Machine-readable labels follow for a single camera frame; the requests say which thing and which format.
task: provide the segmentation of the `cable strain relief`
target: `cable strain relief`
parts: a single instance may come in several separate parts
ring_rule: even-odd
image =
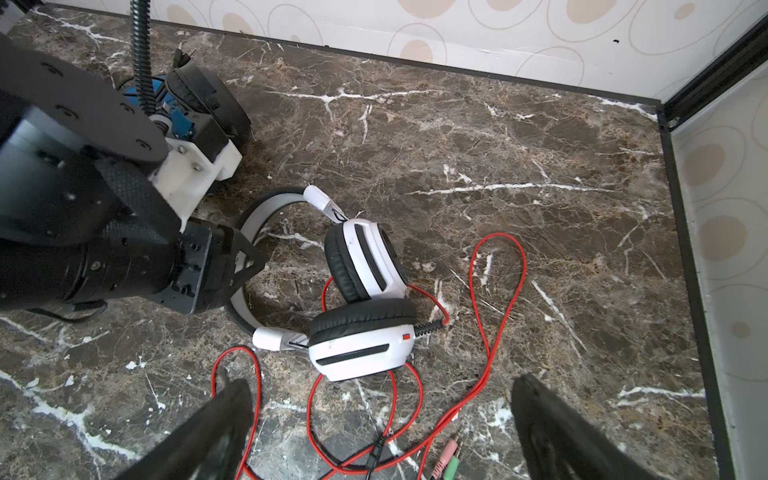
[[[413,327],[413,333],[414,335],[416,335],[416,338],[419,338],[420,336],[424,336],[427,333],[436,332],[441,328],[442,328],[442,321],[435,320],[434,322],[424,323],[422,325],[417,325]]]

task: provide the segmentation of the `black leather ear pad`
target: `black leather ear pad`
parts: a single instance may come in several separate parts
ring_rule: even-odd
[[[352,257],[344,242],[344,223],[333,226],[326,234],[326,262],[333,281],[347,303],[370,300],[360,277],[352,263]]]
[[[315,317],[310,324],[309,346],[355,333],[415,324],[416,307],[405,298],[350,303]]]

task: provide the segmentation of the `pink audio jack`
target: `pink audio jack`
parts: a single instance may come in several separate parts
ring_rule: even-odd
[[[438,478],[440,478],[442,471],[445,469],[448,462],[451,461],[451,457],[453,457],[454,452],[458,448],[457,440],[459,436],[460,435],[457,435],[455,439],[448,440],[448,443],[440,454],[440,459],[437,461],[437,465],[435,465],[435,469],[432,470],[432,477],[429,480],[438,480]]]

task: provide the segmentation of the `white headphones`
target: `white headphones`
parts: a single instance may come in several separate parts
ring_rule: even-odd
[[[319,314],[310,335],[268,327],[247,306],[243,289],[226,305],[233,320],[253,334],[253,344],[268,350],[308,351],[312,364],[329,380],[338,381],[403,366],[417,335],[436,329],[417,326],[414,304],[395,249],[377,223],[349,219],[319,188],[288,187],[256,199],[243,213],[238,227],[253,242],[266,222],[287,205],[308,202],[334,225],[326,235],[328,267],[345,306]],[[238,256],[236,271],[245,258]]]

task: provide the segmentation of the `white panel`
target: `white panel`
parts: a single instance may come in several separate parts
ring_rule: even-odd
[[[128,0],[59,0],[126,13]],[[153,18],[668,99],[768,0],[154,0]]]
[[[768,64],[672,138],[737,476],[768,478]]]

